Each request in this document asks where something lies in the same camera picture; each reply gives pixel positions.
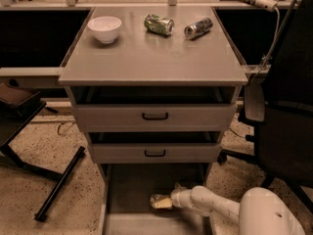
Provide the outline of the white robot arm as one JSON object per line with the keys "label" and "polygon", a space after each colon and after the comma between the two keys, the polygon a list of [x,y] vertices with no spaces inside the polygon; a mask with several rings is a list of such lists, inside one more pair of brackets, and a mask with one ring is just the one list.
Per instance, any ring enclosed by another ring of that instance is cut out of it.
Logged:
{"label": "white robot arm", "polygon": [[305,235],[305,231],[283,200],[272,191],[254,187],[239,202],[221,197],[204,186],[191,189],[176,184],[169,195],[153,194],[154,209],[180,208],[209,217],[218,212],[239,227],[240,235]]}

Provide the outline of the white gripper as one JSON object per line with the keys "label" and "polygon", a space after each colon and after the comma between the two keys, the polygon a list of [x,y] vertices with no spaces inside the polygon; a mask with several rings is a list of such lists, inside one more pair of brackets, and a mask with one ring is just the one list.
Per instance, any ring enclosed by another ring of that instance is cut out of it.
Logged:
{"label": "white gripper", "polygon": [[156,210],[171,210],[172,204],[176,208],[190,209],[193,207],[191,192],[191,189],[187,189],[179,182],[175,182],[174,190],[170,194],[171,200],[168,197],[154,199],[152,206]]}

